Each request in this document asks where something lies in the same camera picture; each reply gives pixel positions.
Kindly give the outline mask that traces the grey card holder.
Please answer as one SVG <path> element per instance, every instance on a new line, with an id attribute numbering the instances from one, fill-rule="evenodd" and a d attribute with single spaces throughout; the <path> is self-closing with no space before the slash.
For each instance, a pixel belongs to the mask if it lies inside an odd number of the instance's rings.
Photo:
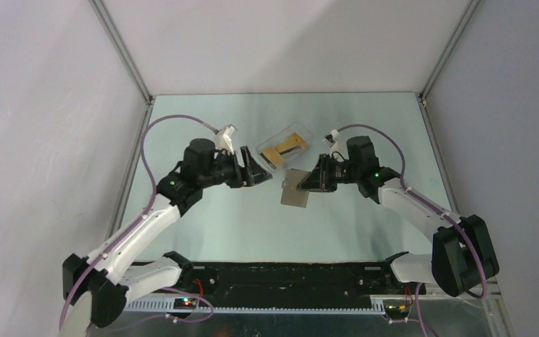
<path id="1" fill-rule="evenodd" d="M 309 192 L 298 189 L 299 184 L 308 176 L 309 171 L 290 168 L 286 170 L 282 182 L 281 205 L 306 208 Z"/>

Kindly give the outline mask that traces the clear plastic card box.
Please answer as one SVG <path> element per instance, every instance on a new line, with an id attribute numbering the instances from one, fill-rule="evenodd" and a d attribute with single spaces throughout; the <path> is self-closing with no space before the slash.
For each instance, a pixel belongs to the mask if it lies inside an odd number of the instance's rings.
<path id="1" fill-rule="evenodd" d="M 278 171 L 308 151 L 313 140 L 314 134 L 296 121 L 257 146 L 256 152 L 271 172 Z"/>

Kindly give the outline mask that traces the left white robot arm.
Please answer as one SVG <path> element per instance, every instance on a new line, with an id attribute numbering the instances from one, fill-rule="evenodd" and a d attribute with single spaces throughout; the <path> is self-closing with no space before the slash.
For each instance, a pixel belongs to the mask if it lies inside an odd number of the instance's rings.
<path id="1" fill-rule="evenodd" d="M 70 255 L 63 263 L 63 306 L 60 324 L 82 296 L 91 296 L 88 322 L 98 328 L 113 323 L 127 304 L 159 289 L 186 292 L 194 283 L 190 262 L 176 252 L 135 266 L 136 258 L 167 227 L 183 217 L 203 197 L 206 188 L 225 184 L 237 189 L 272 179 L 241 147 L 241 158 L 212 140 L 196 138 L 182 160 L 153 188 L 144 211 L 130 225 L 119 229 L 87 256 Z"/>

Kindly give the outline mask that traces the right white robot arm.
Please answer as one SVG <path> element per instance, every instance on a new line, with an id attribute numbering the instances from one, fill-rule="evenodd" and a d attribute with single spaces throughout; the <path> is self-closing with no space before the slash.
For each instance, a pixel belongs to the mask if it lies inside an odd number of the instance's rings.
<path id="1" fill-rule="evenodd" d="M 381 287 L 399 293 L 408 283 L 436 284 L 449 296 L 471 294 L 500 266 L 486 222 L 479 216 L 449 211 L 403 182 L 401 174 L 382 166 L 368 136 L 346 142 L 348 157 L 335 150 L 320 154 L 317 164 L 297 189 L 335 192 L 339 185 L 355 184 L 364 198 L 398 213 L 431 244 L 430 253 L 400 253 L 380 274 Z"/>

